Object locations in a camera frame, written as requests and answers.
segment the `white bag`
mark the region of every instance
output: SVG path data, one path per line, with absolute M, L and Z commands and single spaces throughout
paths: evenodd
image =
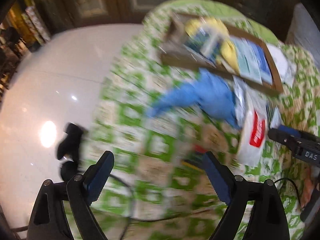
M 268 132 L 266 99 L 246 86 L 246 114 L 238 147 L 239 163 L 257 167 Z

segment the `black shoe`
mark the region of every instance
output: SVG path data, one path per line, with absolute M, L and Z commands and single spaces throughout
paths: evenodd
M 60 169 L 61 179 L 68 182 L 74 175 L 78 174 L 78 164 L 72 161 L 67 161 L 62 164 Z
M 79 146 L 84 129 L 73 123 L 68 123 L 65 133 L 67 136 L 58 145 L 57 159 L 61 160 L 64 155 L 69 154 L 74 162 L 79 162 Z

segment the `blue gripper pad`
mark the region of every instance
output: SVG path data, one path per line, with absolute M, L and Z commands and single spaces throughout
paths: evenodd
M 215 192 L 217 193 L 220 201 L 225 202 L 226 205 L 229 205 L 231 202 L 230 187 L 222 178 L 222 175 L 216 168 L 216 165 L 220 165 L 220 167 L 223 168 L 223 166 L 219 163 L 219 161 L 213 156 L 211 152 L 204 154 L 203 156 L 204 170 L 207 173 L 208 178 Z
M 297 138 L 301 137 L 301 134 L 299 133 L 298 130 L 295 130 L 295 129 L 293 129 L 291 127 L 288 127 L 288 126 L 280 125 L 278 127 L 278 130 L 286 132 L 286 133 L 289 133 L 289 134 L 292 134 L 293 136 L 295 136 Z
M 113 169 L 115 157 L 110 151 L 105 151 L 95 165 L 91 165 L 84 174 L 83 186 L 87 191 L 86 201 L 90 206 L 97 201 L 100 193 Z

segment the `green and white bedsheet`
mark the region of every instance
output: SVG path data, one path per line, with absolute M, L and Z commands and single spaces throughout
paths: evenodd
M 285 147 L 266 141 L 258 167 L 239 164 L 236 152 L 240 132 L 226 122 L 211 122 L 196 106 L 175 108 L 160 118 L 146 119 L 144 112 L 162 93 L 181 82 L 197 78 L 190 70 L 162 65 L 157 46 L 168 29 L 171 11 L 221 17 L 265 41 L 277 44 L 265 27 L 247 20 L 237 10 L 209 0 L 173 0 L 151 11 L 143 21 L 144 30 L 121 49 L 111 73 L 105 77 L 100 104 L 82 144 L 86 165 L 95 163 L 105 150 L 115 155 L 112 173 L 132 185 L 136 206 L 134 217 L 159 222 L 134 222 L 127 239 L 208 239 L 219 223 L 226 205 L 219 201 L 207 175 L 188 169 L 181 159 L 199 144 L 212 150 L 219 161 L 234 174 L 249 181 L 264 182 L 289 177 L 303 190 L 306 164 L 291 158 Z M 282 45 L 284 54 L 298 67 L 292 88 L 284 85 L 277 102 L 284 123 L 318 135 L 320 111 L 319 75 L 308 52 Z M 304 229 L 300 207 L 290 183 L 279 183 L 280 196 L 287 215 L 291 239 L 298 239 Z M 109 239 L 117 239 L 129 214 L 129 191 L 109 178 L 92 210 Z M 247 209 L 236 239 L 241 239 L 253 203 Z M 80 238 L 69 219 L 75 238 Z

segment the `black device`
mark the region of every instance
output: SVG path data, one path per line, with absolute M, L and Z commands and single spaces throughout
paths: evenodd
M 304 131 L 298 131 L 289 127 L 280 126 L 278 129 L 270 129 L 268 137 L 285 145 L 291 150 L 294 158 L 300 159 L 311 165 L 320 167 L 320 138 Z M 300 219 L 309 224 L 320 207 L 320 191 L 315 185 L 310 201 L 300 214 Z
M 284 208 L 272 180 L 258 183 L 234 176 L 211 152 L 204 154 L 203 163 L 218 197 L 228 206 L 210 240 L 233 240 L 250 200 L 255 202 L 243 239 L 290 239 Z M 113 153 L 106 151 L 84 175 L 77 174 L 69 182 L 45 180 L 31 213 L 27 239 L 73 239 L 63 208 L 65 200 L 70 202 L 83 240 L 106 240 L 89 206 L 98 199 L 113 165 Z

